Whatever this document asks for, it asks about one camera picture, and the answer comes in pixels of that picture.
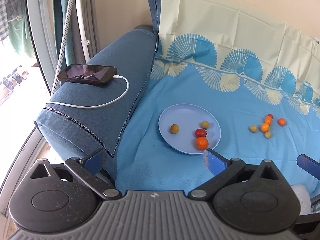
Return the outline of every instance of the plate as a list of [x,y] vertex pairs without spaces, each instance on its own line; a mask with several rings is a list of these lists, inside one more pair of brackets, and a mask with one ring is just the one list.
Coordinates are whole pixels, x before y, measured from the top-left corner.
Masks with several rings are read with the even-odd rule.
[[[195,146],[195,131],[201,128],[202,121],[208,121],[210,127],[207,129],[209,148],[214,149],[221,138],[221,129],[218,121],[207,110],[191,105],[177,104],[169,106],[159,117],[159,130],[163,139],[174,149],[186,154],[202,154]],[[179,132],[170,133],[173,124],[179,126]]]

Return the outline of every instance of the orange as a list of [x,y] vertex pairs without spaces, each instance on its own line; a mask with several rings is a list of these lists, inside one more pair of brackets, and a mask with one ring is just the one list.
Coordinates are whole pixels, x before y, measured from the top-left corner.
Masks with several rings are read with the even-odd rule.
[[265,119],[264,119],[264,122],[266,122],[268,125],[271,125],[272,124],[271,116],[266,116]]
[[205,150],[209,146],[209,142],[205,137],[199,137],[196,139],[196,147],[198,150]]
[[270,128],[270,125],[267,124],[266,122],[264,122],[261,126],[260,126],[260,129],[261,129],[261,132],[267,132]]
[[285,119],[283,119],[283,118],[280,118],[280,119],[278,120],[278,124],[279,124],[280,126],[285,126],[286,123],[287,123],[287,121],[286,121]]

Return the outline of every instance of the blue denim armrest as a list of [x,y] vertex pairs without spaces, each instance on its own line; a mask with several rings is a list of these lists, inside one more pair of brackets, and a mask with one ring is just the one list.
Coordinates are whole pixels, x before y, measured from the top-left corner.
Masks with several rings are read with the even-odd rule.
[[[148,86],[156,48],[151,26],[138,27],[105,47],[88,64],[118,68],[117,74],[128,79],[128,93],[115,103],[96,109],[79,109],[47,104],[36,125],[55,151],[66,160],[84,157],[104,148],[104,167],[116,177],[116,152],[121,135],[135,107]],[[114,79],[106,87],[65,82],[51,101],[81,106],[95,106],[117,98],[126,88],[122,79]]]

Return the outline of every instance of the white cable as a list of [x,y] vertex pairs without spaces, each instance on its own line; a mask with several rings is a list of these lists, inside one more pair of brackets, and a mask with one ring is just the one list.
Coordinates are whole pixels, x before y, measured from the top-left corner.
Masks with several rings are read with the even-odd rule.
[[92,108],[98,108],[98,107],[103,107],[103,106],[110,105],[110,104],[118,101],[120,98],[122,98],[129,90],[129,81],[125,77],[119,76],[119,75],[114,75],[113,78],[122,78],[122,79],[124,79],[127,82],[127,88],[126,88],[126,90],[124,91],[124,93],[121,96],[119,96],[116,99],[113,99],[112,101],[107,102],[105,104],[98,105],[98,106],[77,106],[77,105],[70,105],[70,104],[65,104],[65,103],[60,103],[60,102],[52,102],[52,101],[47,102],[47,104],[50,103],[50,104],[57,104],[57,105],[62,105],[62,106],[70,106],[70,107],[83,108],[83,109],[92,109]]
[[55,74],[54,80],[53,80],[53,86],[52,86],[52,90],[51,90],[51,95],[53,95],[57,91],[58,84],[60,85],[60,82],[58,80],[58,75],[61,72],[61,67],[62,67],[62,62],[63,62],[63,57],[64,57],[64,50],[66,48],[67,35],[68,35],[71,12],[72,12],[72,5],[73,5],[73,0],[68,0],[66,19],[65,19],[65,22],[64,22],[64,26],[63,26],[63,35],[62,35],[62,40],[61,40],[59,59],[58,59],[56,74]]

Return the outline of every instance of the smartphone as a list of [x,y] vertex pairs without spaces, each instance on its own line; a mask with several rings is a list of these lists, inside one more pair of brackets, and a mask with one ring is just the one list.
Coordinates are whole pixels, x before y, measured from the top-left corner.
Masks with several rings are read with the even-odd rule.
[[113,75],[116,73],[116,67],[72,64],[61,71],[58,75],[58,80],[94,86],[105,86],[113,79]]

